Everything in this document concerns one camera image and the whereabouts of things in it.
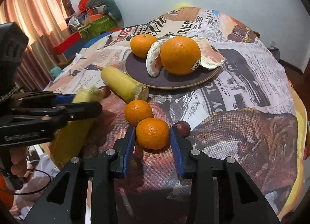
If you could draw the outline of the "person's left hand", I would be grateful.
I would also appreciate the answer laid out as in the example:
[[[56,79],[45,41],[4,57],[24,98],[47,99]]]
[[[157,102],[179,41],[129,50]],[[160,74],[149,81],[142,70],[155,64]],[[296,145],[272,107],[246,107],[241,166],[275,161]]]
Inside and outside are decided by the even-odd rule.
[[[27,147],[11,148],[9,152],[12,161],[12,174],[17,177],[24,177],[27,172]]]

